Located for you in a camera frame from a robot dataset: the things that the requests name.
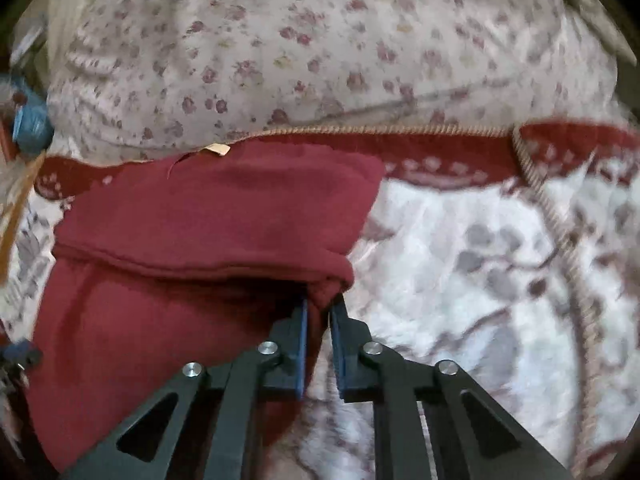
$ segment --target red cloth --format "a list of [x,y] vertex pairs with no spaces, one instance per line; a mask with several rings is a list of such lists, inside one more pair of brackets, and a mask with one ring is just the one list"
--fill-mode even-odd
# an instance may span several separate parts
[[[222,158],[129,166],[77,197],[56,228],[27,395],[53,465],[72,465],[184,363],[264,340],[302,286],[312,366],[383,175],[371,156],[250,140]],[[292,416],[271,415],[273,438]]]

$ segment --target triangular cutout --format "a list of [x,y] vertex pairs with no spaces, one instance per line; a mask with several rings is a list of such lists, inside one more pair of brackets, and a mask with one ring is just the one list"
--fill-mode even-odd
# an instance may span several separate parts
[[116,444],[122,453],[134,456],[143,462],[151,462],[169,425],[178,404],[178,394],[169,394],[140,418]]
[[471,428],[478,441],[480,454],[484,458],[497,458],[520,447],[520,443],[511,432],[495,418],[474,394],[470,392],[463,393],[462,404],[465,407],[466,414],[471,422]]

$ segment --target red fabric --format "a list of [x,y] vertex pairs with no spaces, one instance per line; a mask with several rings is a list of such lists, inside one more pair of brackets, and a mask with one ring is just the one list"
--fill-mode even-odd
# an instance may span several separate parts
[[[537,122],[521,126],[520,134],[529,146],[533,161],[548,165],[553,176],[568,175],[589,158],[594,165],[589,171],[593,171],[601,158],[640,148],[639,138],[635,133],[606,124]],[[373,155],[386,164],[387,177],[433,189],[484,187],[520,175],[510,137],[353,133],[289,134],[259,140],[322,144],[344,152]],[[255,140],[233,144],[232,151],[248,142]],[[572,156],[567,158],[566,152],[571,152]],[[437,160],[439,164],[425,167],[423,161],[429,159]],[[130,165],[139,164],[96,168],[69,158],[47,157],[36,179],[35,189],[43,197],[54,200],[75,196],[100,186],[102,182],[110,181]],[[468,171],[461,174],[461,167],[468,168]]]
[[[28,390],[53,465],[71,465],[184,363],[258,344],[302,286],[312,366],[383,175],[372,156],[253,141],[127,166],[77,197],[56,228]],[[272,439],[290,408],[270,413]]]

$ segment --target blue object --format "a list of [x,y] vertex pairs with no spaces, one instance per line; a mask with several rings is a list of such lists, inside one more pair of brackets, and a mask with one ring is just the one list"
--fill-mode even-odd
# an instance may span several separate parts
[[340,332],[340,314],[342,314],[342,312],[339,307],[332,307],[329,313],[329,320],[331,323],[331,343],[334,348],[335,385],[338,388],[338,393],[340,393],[340,398],[342,398],[342,393],[345,388],[346,365],[344,346],[342,345],[342,333]]
[[38,155],[49,147],[53,139],[54,130],[47,114],[47,103],[23,79],[12,78],[11,85],[27,97],[26,104],[16,112],[12,139],[21,152]]
[[41,357],[42,353],[31,341],[21,339],[9,346],[0,347],[0,370],[7,371],[15,366],[26,370],[38,364]]
[[302,320],[300,322],[300,347],[298,349],[298,361],[296,368],[296,393],[298,400],[302,400],[305,393],[306,371],[306,324],[308,323],[308,304],[306,298],[302,303]]

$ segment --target floral fabric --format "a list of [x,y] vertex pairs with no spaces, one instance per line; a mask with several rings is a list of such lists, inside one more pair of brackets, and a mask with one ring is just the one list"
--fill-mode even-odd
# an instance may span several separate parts
[[285,124],[621,116],[562,0],[97,0],[66,62],[54,152],[97,164]]
[[[640,412],[640,150],[634,137],[614,128],[547,125],[544,135],[539,129],[521,131],[546,176],[546,190],[571,226],[598,309],[595,473],[621,448]],[[385,140],[369,138],[376,146]],[[582,393],[570,295],[536,196],[517,177],[510,142],[426,136],[410,142],[400,158],[393,143],[383,144],[380,157],[390,178],[350,254],[356,281],[346,301],[350,315],[367,322],[376,340],[405,357],[459,362],[567,464]],[[359,139],[361,149],[366,145]],[[36,188],[68,200],[68,175],[60,175],[63,165],[58,173],[52,167]],[[95,171],[86,185],[108,186],[109,172],[117,169]],[[64,204],[30,197],[10,283],[0,290],[0,319],[11,338],[33,331],[54,264],[52,229]],[[370,406],[338,399],[328,336],[303,414],[270,453],[267,478],[283,476],[373,478]]]

